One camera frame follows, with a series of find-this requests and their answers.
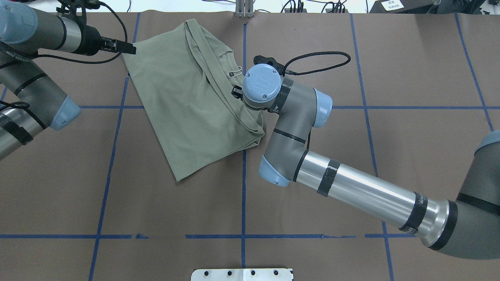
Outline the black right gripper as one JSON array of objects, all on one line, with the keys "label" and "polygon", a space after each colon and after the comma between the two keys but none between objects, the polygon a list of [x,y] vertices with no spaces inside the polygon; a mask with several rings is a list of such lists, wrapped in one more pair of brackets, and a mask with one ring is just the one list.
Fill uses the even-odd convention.
[{"label": "black right gripper", "polygon": [[272,57],[255,57],[252,66],[243,76],[241,86],[233,87],[233,97],[252,103],[268,103],[275,99],[283,85],[282,65]]}]

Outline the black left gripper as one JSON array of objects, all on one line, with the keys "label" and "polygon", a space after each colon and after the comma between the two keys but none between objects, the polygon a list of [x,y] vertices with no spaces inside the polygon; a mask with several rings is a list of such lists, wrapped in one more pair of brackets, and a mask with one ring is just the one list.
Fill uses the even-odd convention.
[{"label": "black left gripper", "polygon": [[87,24],[86,10],[109,7],[100,0],[59,0],[57,8],[59,19],[63,24],[62,42],[58,50],[66,53],[93,56],[98,51],[109,53],[136,54],[132,43],[117,42],[115,39],[102,37],[100,32]]}]

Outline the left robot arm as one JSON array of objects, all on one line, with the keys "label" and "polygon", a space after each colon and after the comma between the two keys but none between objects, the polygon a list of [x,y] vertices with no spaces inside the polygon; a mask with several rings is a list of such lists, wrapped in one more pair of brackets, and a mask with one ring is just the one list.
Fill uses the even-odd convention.
[{"label": "left robot arm", "polygon": [[93,56],[100,51],[136,53],[127,33],[123,41],[101,36],[87,24],[86,11],[109,6],[100,0],[61,0],[56,14],[22,1],[1,1],[1,84],[18,101],[1,101],[1,159],[31,142],[47,128],[61,130],[81,113],[80,107],[35,62],[55,58],[39,49]]}]

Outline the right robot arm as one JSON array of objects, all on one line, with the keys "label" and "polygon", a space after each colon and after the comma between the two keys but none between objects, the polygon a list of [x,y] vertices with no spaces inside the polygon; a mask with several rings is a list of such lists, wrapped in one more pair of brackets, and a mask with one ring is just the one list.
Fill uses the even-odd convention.
[{"label": "right robot arm", "polygon": [[499,131],[488,133],[474,154],[456,200],[436,201],[332,158],[310,151],[307,137],[333,107],[318,89],[294,82],[287,65],[258,55],[232,95],[250,110],[278,114],[259,166],[260,177],[285,187],[312,188],[417,236],[429,249],[457,258],[498,259]]}]

